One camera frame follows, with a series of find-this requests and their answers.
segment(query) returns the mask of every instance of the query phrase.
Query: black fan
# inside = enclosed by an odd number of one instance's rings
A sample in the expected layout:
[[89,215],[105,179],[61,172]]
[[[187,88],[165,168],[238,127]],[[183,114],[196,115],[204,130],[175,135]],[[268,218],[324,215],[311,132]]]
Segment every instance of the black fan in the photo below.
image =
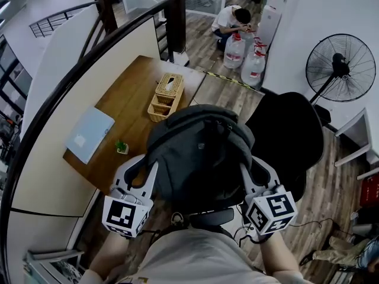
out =
[[338,102],[354,101],[365,95],[374,83],[376,65],[371,50],[360,39],[336,34],[320,41],[309,55],[306,76],[316,92]]

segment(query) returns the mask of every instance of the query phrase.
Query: red box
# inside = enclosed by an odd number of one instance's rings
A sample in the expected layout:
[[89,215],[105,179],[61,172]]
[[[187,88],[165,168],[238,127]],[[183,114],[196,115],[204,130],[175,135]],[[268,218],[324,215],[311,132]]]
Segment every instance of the red box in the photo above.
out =
[[360,204],[362,207],[379,204],[379,175],[363,180]]

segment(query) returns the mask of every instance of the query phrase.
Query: khaki pants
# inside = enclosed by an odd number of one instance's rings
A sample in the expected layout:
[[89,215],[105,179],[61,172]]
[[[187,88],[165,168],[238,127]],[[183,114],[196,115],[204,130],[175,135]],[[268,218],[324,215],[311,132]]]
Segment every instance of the khaki pants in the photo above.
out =
[[329,245],[333,249],[315,251],[313,253],[313,260],[324,260],[333,264],[356,266],[358,263],[357,257],[366,247],[368,242],[370,242],[370,239],[365,239],[357,245],[353,245],[341,239],[331,237]]

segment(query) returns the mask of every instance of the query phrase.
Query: white t-shirt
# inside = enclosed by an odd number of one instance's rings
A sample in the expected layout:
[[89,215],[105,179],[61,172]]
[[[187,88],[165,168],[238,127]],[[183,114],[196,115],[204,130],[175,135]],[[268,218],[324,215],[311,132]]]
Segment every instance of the white t-shirt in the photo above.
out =
[[231,5],[229,7],[225,7],[220,13],[217,15],[216,19],[212,23],[212,31],[215,31],[222,27],[232,27],[233,25],[240,25],[238,20],[233,16],[232,10],[233,8],[241,8],[238,5]]
[[[266,276],[255,270],[234,240],[194,228],[163,236],[150,247],[135,275],[118,278],[118,283],[132,284],[311,284],[300,272]],[[101,278],[91,270],[79,282],[101,283]]]

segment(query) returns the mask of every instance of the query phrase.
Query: black backpack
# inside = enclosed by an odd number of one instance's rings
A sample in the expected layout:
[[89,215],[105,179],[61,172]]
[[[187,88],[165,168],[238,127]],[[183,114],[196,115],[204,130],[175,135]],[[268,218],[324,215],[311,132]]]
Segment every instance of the black backpack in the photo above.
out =
[[240,163],[251,168],[254,137],[238,116],[213,105],[177,111],[150,132],[147,166],[155,186],[185,214],[223,209],[245,198]]

